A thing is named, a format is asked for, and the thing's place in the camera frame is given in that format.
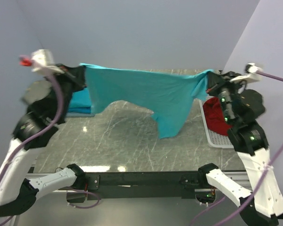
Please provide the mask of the turquoise t-shirt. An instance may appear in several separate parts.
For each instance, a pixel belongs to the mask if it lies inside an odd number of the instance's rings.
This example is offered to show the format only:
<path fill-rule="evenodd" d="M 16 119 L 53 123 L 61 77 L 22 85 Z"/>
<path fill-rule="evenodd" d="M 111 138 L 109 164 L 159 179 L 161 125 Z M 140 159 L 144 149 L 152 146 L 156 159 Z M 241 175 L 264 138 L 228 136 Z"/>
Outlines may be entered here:
<path fill-rule="evenodd" d="M 175 137 L 187 120 L 195 99 L 207 97 L 209 70 L 196 75 L 106 68 L 84 64 L 91 112 L 99 114 L 115 101 L 153 111 L 160 139 Z"/>

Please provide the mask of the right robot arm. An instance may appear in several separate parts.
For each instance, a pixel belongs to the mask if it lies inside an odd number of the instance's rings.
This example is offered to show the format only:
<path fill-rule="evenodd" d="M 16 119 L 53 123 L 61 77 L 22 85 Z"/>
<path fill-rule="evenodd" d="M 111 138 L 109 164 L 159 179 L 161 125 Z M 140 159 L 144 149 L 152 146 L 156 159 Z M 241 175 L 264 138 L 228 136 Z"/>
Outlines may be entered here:
<path fill-rule="evenodd" d="M 247 84 L 258 81 L 259 72 L 246 75 L 208 72 L 207 93 L 216 97 L 224 120 L 231 126 L 228 138 L 241 159 L 251 189 L 246 189 L 209 163 L 199 168 L 198 184 L 214 187 L 237 206 L 237 214 L 249 226 L 276 226 L 283 219 L 283 196 L 277 184 L 269 144 L 257 118 L 265 112 L 263 97 Z"/>

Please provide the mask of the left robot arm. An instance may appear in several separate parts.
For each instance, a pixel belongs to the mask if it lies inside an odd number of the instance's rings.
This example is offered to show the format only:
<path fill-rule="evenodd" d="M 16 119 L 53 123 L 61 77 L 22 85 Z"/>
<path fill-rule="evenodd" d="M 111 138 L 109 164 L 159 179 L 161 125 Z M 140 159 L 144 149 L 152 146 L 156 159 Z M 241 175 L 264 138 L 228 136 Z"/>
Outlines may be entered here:
<path fill-rule="evenodd" d="M 55 190 L 85 187 L 86 174 L 76 164 L 44 177 L 26 177 L 41 149 L 58 131 L 58 125 L 65 122 L 73 93 L 85 88 L 84 73 L 83 65 L 57 64 L 51 78 L 33 83 L 24 94 L 27 110 L 12 133 L 0 167 L 0 217 L 20 215 Z"/>

